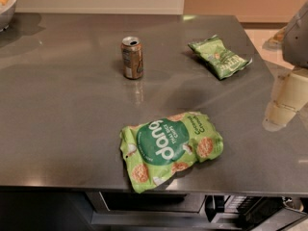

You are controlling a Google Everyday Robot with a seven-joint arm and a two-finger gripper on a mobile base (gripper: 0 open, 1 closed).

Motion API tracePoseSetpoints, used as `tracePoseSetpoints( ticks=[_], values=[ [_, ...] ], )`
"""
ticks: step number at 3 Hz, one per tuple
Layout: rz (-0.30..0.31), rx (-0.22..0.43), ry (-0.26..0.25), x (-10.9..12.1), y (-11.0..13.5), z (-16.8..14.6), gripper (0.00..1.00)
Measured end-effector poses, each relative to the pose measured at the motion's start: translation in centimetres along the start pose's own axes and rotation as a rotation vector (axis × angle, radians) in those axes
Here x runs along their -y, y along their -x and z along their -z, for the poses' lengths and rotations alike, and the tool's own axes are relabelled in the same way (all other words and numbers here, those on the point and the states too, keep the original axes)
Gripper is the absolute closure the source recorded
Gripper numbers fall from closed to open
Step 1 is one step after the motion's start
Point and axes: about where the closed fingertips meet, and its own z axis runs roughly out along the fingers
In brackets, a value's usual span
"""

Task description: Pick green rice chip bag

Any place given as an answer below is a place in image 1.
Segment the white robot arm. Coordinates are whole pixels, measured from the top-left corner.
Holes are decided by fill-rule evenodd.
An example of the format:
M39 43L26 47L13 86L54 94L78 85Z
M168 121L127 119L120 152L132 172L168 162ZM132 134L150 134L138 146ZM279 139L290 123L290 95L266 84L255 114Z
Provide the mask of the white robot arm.
M308 1L287 24L282 54L285 62L299 67L308 67Z

